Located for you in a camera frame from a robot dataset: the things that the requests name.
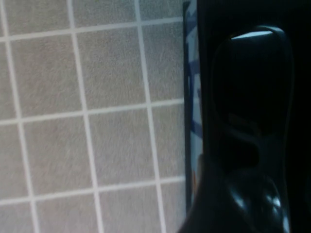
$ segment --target gray tile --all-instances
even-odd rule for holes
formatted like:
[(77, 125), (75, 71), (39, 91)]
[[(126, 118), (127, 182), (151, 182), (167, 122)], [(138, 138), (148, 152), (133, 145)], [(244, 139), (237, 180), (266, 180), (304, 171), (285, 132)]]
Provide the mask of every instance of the gray tile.
[(4, 43), (0, 43), (0, 70), (0, 119), (14, 118), (14, 102)]
[(36, 194), (91, 187), (82, 117), (25, 124)]
[(136, 28), (78, 35), (88, 108), (145, 102)]
[(1, 233), (33, 233), (28, 203), (0, 206)]
[(12, 42), (23, 116), (81, 109), (70, 35)]
[(156, 188), (101, 193), (105, 233), (161, 232)]
[(5, 6), (10, 35), (69, 28), (65, 0), (6, 0)]
[(181, 17), (183, 0), (140, 0), (142, 20)]
[(99, 184), (154, 177), (146, 110), (90, 117)]
[(0, 199), (28, 195), (16, 125), (0, 127)]
[(161, 177), (185, 173), (184, 106), (153, 108), (155, 141)]
[(134, 0), (73, 0), (76, 27), (135, 21)]
[(2, 17), (0, 16), (0, 37), (3, 36), (3, 29), (2, 29)]
[(151, 100), (183, 97), (182, 24), (143, 27)]
[(176, 233), (186, 218), (185, 183), (162, 185), (162, 197), (167, 233)]
[(42, 233), (96, 233), (92, 195), (61, 198), (37, 203)]

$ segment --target glossy black surface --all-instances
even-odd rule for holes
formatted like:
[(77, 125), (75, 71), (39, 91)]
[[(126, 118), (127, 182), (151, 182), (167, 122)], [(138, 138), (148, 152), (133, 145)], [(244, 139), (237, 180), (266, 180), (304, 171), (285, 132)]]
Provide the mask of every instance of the glossy black surface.
[(198, 21), (205, 170), (180, 232), (311, 232), (310, 1), (199, 0)]

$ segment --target white grout line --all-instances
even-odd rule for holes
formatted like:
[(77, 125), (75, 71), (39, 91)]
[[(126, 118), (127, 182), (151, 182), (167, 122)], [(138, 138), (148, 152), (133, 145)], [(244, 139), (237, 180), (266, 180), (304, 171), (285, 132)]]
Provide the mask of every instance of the white grout line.
[(113, 24), (76, 28), (74, 29), (74, 32), (75, 33), (87, 33), (87, 32), (96, 32), (96, 31), (103, 31), (103, 30), (119, 29), (119, 28), (133, 28), (136, 26), (137, 26), (136, 22), (113, 23)]
[(24, 126), (21, 121), (21, 109), (20, 109), (19, 96), (18, 96), (18, 91), (17, 91), (17, 82), (16, 82), (16, 77), (15, 77), (15, 71), (14, 71), (14, 62), (13, 62), (13, 56), (12, 56), (12, 51), (11, 51), (11, 43), (8, 39), (9, 29), (8, 29), (5, 5), (4, 5), (3, 0), (0, 0), (0, 11), (1, 11), (1, 18), (2, 18), (3, 34), (5, 38), (5, 46), (6, 46), (6, 53), (7, 53), (6, 55), (7, 55), (9, 73), (10, 73), (14, 107), (15, 107), (15, 112), (17, 116), (18, 132), (19, 132), (19, 139), (20, 139), (21, 151), (22, 151), (22, 159), (23, 159), (23, 165), (25, 169), (25, 177), (26, 177), (28, 195), (31, 201), (30, 204), (31, 204), (33, 225), (34, 225), (35, 233), (39, 233), (40, 227), (39, 227), (38, 215), (37, 215), (35, 200), (34, 200), (34, 190), (33, 190), (33, 184), (31, 181)]
[(0, 206), (3, 205), (15, 205), (25, 202), (30, 202), (31, 199), (29, 197), (22, 197), (22, 198), (12, 198), (12, 199), (4, 199), (0, 200)]
[(47, 36), (55, 36), (55, 35), (70, 35), (70, 29), (64, 30), (55, 30), (55, 31), (47, 31), (47, 32), (39, 32), (39, 33), (27, 33), (27, 34), (19, 34), (19, 35), (11, 35), (9, 36), (10, 41), (14, 40), (26, 40), (26, 39), (35, 39)]
[(165, 100), (165, 101), (157, 101), (151, 103), (152, 107), (164, 107), (164, 106), (171, 106), (176, 104), (184, 103), (184, 99), (174, 99), (174, 100)]
[(18, 123), (17, 119), (1, 120), (0, 121), (0, 126), (2, 126), (2, 125), (14, 125), (14, 124), (17, 124), (17, 123)]
[(168, 177), (168, 178), (162, 178), (161, 184), (178, 183), (178, 182), (184, 182), (185, 180), (186, 180), (185, 176)]
[[(67, 0), (67, 7), (68, 7), (70, 28), (74, 29), (75, 26), (74, 26), (72, 0)], [(77, 34), (74, 31), (72, 31), (71, 37), (72, 37), (72, 44), (73, 44), (73, 50), (74, 50), (74, 57), (76, 61), (80, 98), (81, 98), (83, 119), (84, 119), (84, 124), (85, 124), (85, 131), (86, 131), (86, 143), (87, 143), (90, 171), (91, 171), (92, 183), (93, 183), (93, 189), (94, 189), (94, 202), (95, 202), (98, 232), (104, 233), (104, 223), (103, 223), (103, 218), (102, 218), (101, 203), (99, 199), (98, 183), (97, 183), (95, 160), (94, 160), (94, 151), (93, 151), (93, 145), (92, 145), (89, 118), (87, 114), (86, 95), (85, 95), (85, 88), (84, 88), (84, 82), (83, 82), (83, 73), (82, 73), (82, 67), (81, 67), (81, 61), (80, 61)]]
[(173, 18), (161, 18), (161, 19), (153, 19), (153, 20), (147, 20), (142, 21), (142, 26), (149, 26), (149, 25), (158, 25), (158, 24), (165, 24), (165, 23), (178, 23), (182, 22), (182, 17), (173, 17)]
[(87, 195), (87, 194), (94, 194), (93, 188), (88, 189), (81, 189), (81, 190), (73, 190), (73, 191), (66, 191), (61, 193), (50, 193), (45, 195), (36, 196), (36, 201), (43, 201), (43, 200), (53, 200), (57, 198), (69, 198), (79, 195)]
[[(172, 17), (172, 18), (146, 20), (146, 21), (142, 21), (141, 24), (142, 26), (148, 26), (148, 25), (158, 25), (158, 24), (165, 24), (165, 23), (176, 23), (176, 22), (182, 22), (182, 21), (183, 21), (182, 17)], [(47, 32), (10, 35), (8, 36), (8, 39), (10, 41), (25, 40), (25, 39), (34, 39), (34, 38), (41, 38), (41, 37), (55, 36), (55, 35), (69, 35), (71, 33), (87, 33), (87, 32), (97, 32), (97, 31), (102, 31), (102, 30), (119, 29), (119, 28), (131, 28), (131, 27), (136, 27), (136, 26), (137, 26), (136, 22), (112, 23), (112, 24), (90, 26), (90, 27), (80, 27), (80, 28), (70, 28), (70, 29), (54, 30), (54, 31), (47, 31)], [(0, 42), (5, 42), (5, 40), (6, 38), (0, 37)]]
[[(143, 108), (147, 108), (148, 105), (150, 105), (151, 107), (162, 107), (162, 106), (171, 106), (171, 105), (182, 104), (182, 103), (184, 103), (184, 99), (161, 100), (161, 101), (152, 102), (150, 104), (138, 103), (138, 104), (120, 105), (120, 106), (106, 107), (106, 108), (99, 108), (99, 109), (90, 109), (87, 111), (87, 114), (89, 115), (105, 114), (105, 113), (143, 109)], [(61, 119), (61, 118), (67, 118), (67, 117), (82, 117), (82, 116), (83, 116), (83, 111), (74, 111), (74, 112), (66, 112), (66, 113), (46, 114), (46, 115), (40, 115), (40, 116), (28, 116), (28, 117), (21, 118), (21, 121), (23, 123), (28, 123), (28, 122), (36, 122), (36, 121), (44, 121), (44, 120)], [(13, 125), (13, 124), (18, 124), (18, 120), (17, 119), (0, 120), (0, 126)]]
[(116, 191), (116, 190), (123, 190), (123, 189), (131, 189), (131, 188), (141, 188), (155, 185), (156, 181), (140, 181), (134, 183), (121, 183), (121, 184), (113, 184), (107, 185), (99, 188), (100, 192), (107, 192), (107, 191)]
[(101, 113), (113, 113), (113, 112), (121, 112), (121, 111), (130, 111), (135, 109), (142, 109), (146, 108), (147, 105), (145, 103), (138, 103), (138, 104), (131, 104), (131, 105), (124, 105), (124, 106), (116, 106), (116, 107), (108, 107), (102, 109), (92, 109), (88, 110), (90, 115), (93, 114), (101, 114)]
[(68, 112), (68, 113), (47, 114), (47, 115), (42, 115), (42, 116), (29, 116), (29, 117), (24, 117), (21, 120), (24, 123), (27, 123), (27, 122), (35, 122), (35, 121), (43, 121), (43, 120), (61, 119), (61, 118), (67, 118), (67, 117), (81, 117), (81, 116), (83, 116), (83, 112), (76, 111), (76, 112)]
[[(184, 181), (185, 181), (184, 176), (177, 176), (177, 177), (163, 178), (160, 180), (160, 183), (161, 184), (178, 183), (178, 182), (184, 182)], [(156, 185), (155, 180), (105, 185), (105, 186), (98, 187), (98, 190), (99, 192), (110, 192), (110, 191), (119, 191), (119, 190), (132, 189), (132, 188), (148, 187), (152, 185)], [(65, 192), (59, 192), (59, 193), (38, 195), (38, 196), (34, 196), (33, 200), (34, 201), (53, 200), (57, 198), (69, 198), (69, 197), (74, 197), (74, 196), (79, 196), (79, 195), (88, 195), (88, 194), (93, 194), (93, 193), (94, 193), (93, 188), (86, 188), (86, 189), (65, 191)], [(0, 206), (25, 203), (25, 202), (30, 202), (31, 200), (32, 199), (30, 197), (3, 199), (3, 200), (0, 200)]]
[(158, 166), (157, 151), (156, 151), (155, 130), (154, 130), (154, 122), (153, 122), (153, 116), (152, 116), (149, 83), (148, 83), (147, 63), (146, 63), (145, 47), (144, 47), (142, 26), (141, 26), (141, 19), (140, 19), (139, 0), (135, 0), (134, 4), (135, 4), (136, 20), (138, 24), (138, 41), (139, 41), (139, 50), (140, 50), (140, 58), (141, 58), (141, 69), (142, 69), (142, 76), (143, 76), (143, 81), (144, 81), (144, 89), (145, 89), (146, 103), (147, 103), (148, 123), (149, 123), (150, 141), (151, 141), (152, 157), (153, 157), (154, 171), (155, 171), (155, 184), (156, 184), (156, 194), (157, 194), (157, 201), (158, 201), (158, 208), (159, 208), (159, 218), (160, 218), (160, 224), (161, 224), (161, 233), (166, 233), (163, 198), (162, 198), (159, 166)]

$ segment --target black plastic object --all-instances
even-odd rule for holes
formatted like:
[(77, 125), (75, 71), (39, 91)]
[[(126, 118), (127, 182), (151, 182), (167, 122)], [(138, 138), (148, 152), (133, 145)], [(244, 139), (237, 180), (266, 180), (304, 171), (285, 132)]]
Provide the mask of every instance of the black plastic object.
[(180, 233), (311, 232), (311, 3), (197, 5), (204, 172)]

